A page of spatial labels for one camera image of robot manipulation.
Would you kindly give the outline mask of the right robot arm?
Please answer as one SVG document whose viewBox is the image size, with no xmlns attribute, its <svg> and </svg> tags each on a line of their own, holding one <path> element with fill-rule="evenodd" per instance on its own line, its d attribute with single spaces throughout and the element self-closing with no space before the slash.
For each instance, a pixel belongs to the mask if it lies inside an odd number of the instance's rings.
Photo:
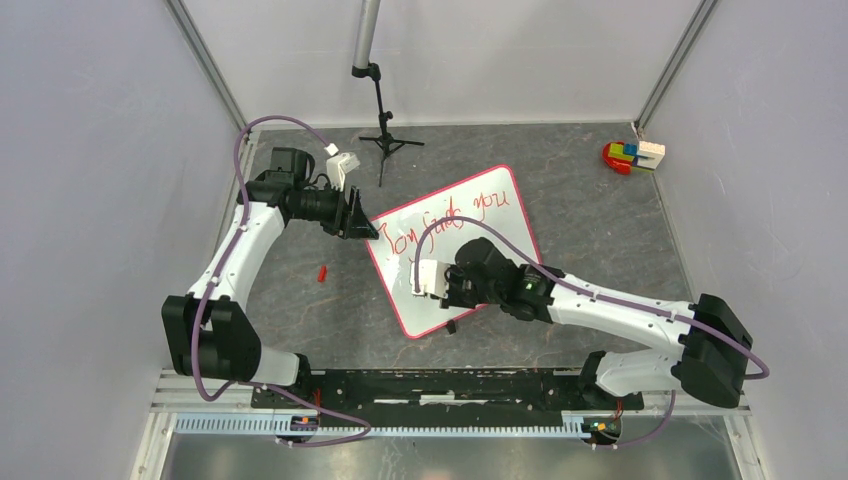
<svg viewBox="0 0 848 480">
<path fill-rule="evenodd" d="M 451 263 L 419 261 L 411 283 L 415 294 L 439 300 L 443 309 L 496 305 L 521 321 L 579 326 L 643 345 L 589 356 L 577 392 L 591 408 L 661 390 L 735 408 L 751 377 L 752 336 L 718 296 L 689 303 L 604 288 L 531 261 L 518 265 L 487 238 L 462 245 Z"/>
</svg>

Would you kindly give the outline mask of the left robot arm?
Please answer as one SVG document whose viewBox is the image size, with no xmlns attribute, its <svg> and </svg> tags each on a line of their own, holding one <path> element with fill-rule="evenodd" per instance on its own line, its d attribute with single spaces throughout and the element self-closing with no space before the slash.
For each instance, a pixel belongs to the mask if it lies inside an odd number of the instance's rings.
<svg viewBox="0 0 848 480">
<path fill-rule="evenodd" d="M 274 384 L 278 397 L 295 408 L 312 399 L 305 357 L 263 345 L 245 308 L 270 247 L 291 221 L 315 222 L 341 239 L 378 239 L 358 188 L 345 185 L 360 164 L 357 156 L 333 145 L 327 150 L 325 183 L 317 187 L 310 154 L 274 148 L 270 168 L 238 193 L 233 223 L 204 273 L 186 294 L 164 301 L 161 316 L 178 374 Z"/>
</svg>

